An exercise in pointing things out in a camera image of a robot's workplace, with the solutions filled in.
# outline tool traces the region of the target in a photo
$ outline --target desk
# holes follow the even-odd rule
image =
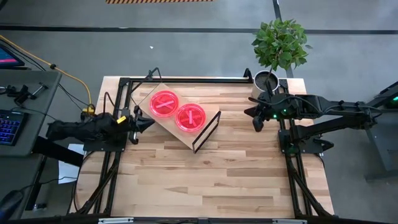
[[[98,113],[106,91],[115,99],[119,78],[104,77]],[[303,79],[288,79],[288,83],[290,93],[306,94]],[[133,93],[135,101],[144,98],[154,86],[142,84]],[[254,106],[248,101],[252,85],[167,86],[192,103],[219,105],[220,124],[196,154],[158,124],[138,135],[138,145],[128,142],[119,166],[112,216],[293,218],[285,157],[277,142],[279,124],[267,122],[256,133],[252,119],[243,113]],[[107,100],[106,111],[112,110]],[[312,124],[312,120],[297,124]],[[98,185],[103,156],[102,152],[94,153],[81,169],[77,185],[80,206]],[[303,164],[309,189],[333,213],[322,162],[304,154]],[[301,193],[299,199],[304,211]]]
[[[36,100],[26,100],[24,103],[26,108],[42,113],[47,113],[49,110],[60,79],[61,74],[57,72],[0,70],[1,86],[12,85],[17,90],[20,90],[22,85],[27,85],[30,92],[33,92],[40,86],[39,82],[49,87],[48,90],[39,93]],[[0,95],[0,109],[10,110],[14,107],[16,105],[13,98]],[[29,117],[17,144],[12,147],[0,146],[0,181],[2,182],[0,185],[0,198],[3,198],[11,190],[20,189],[40,179],[39,170],[44,157],[39,154],[30,154],[30,152],[35,145],[45,116],[33,111],[24,112],[29,113]],[[33,189],[31,187],[24,191],[25,197],[19,208],[14,212],[12,219],[21,217]]]

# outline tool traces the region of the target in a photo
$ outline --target plant pot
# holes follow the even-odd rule
[[[270,75],[269,71],[263,70],[258,72],[254,76],[253,80],[254,81],[253,88],[251,90],[251,96],[255,99],[257,99],[263,91],[267,91],[266,80],[271,86],[271,91],[275,91],[279,87],[278,77],[272,72]]]

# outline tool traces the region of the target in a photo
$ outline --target gray table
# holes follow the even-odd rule
[[[46,84],[49,89],[38,95],[36,100],[27,100],[24,106],[28,109],[47,113],[54,97],[57,86],[60,82],[61,74],[57,72],[21,71],[21,70],[0,70],[0,86],[12,85],[18,90],[22,85],[33,92],[40,85],[39,82]],[[10,110],[16,107],[13,98],[0,95],[0,109]],[[33,184],[39,174],[43,156],[30,154],[43,125],[45,116],[43,114],[24,111],[29,113],[28,120],[19,136],[15,146],[0,146],[0,198],[15,189],[21,189],[26,185]],[[20,207],[13,214],[12,219],[20,218],[25,209],[32,188],[24,192],[24,199]]]

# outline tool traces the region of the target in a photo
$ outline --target red petri dish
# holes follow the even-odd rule
[[[163,90],[155,93],[150,99],[150,110],[156,116],[168,117],[178,108],[178,97],[175,93]]]
[[[194,103],[183,105],[175,116],[177,126],[187,132],[198,131],[205,125],[205,121],[205,110]]]

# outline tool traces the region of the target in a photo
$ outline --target yellow cable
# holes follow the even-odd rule
[[[24,50],[22,47],[20,47],[20,46],[14,44],[11,40],[5,38],[4,36],[0,35],[0,38],[4,39],[4,40],[5,40],[6,42],[8,42],[9,44],[11,44],[11,45],[17,47],[19,50],[21,50],[21,51],[25,52],[26,54],[32,56],[33,58],[36,58],[37,60],[39,60],[39,61],[41,61],[41,62],[43,62],[43,63],[46,63],[48,66],[51,66],[51,63],[48,63],[48,62],[46,62],[45,60],[43,60],[43,59],[41,59],[41,58],[39,58],[39,57],[37,57],[37,56],[35,56],[35,55],[33,55],[33,54],[27,52],[27,51]],[[84,82],[81,81],[80,79],[74,77],[73,75],[69,75],[68,73],[62,71],[61,69],[59,69],[59,68],[57,68],[57,67],[55,67],[55,69],[56,69],[57,71],[61,72],[62,74],[64,74],[64,75],[66,75],[66,76],[68,76],[68,77],[70,77],[70,78],[72,78],[72,79],[74,79],[74,80],[80,82],[81,84],[83,84],[83,86],[86,88],[87,95],[88,95],[88,102],[89,102],[89,105],[90,105],[90,104],[91,104],[91,94],[90,94],[90,90],[88,89],[88,86],[86,85],[86,83],[84,83]]]

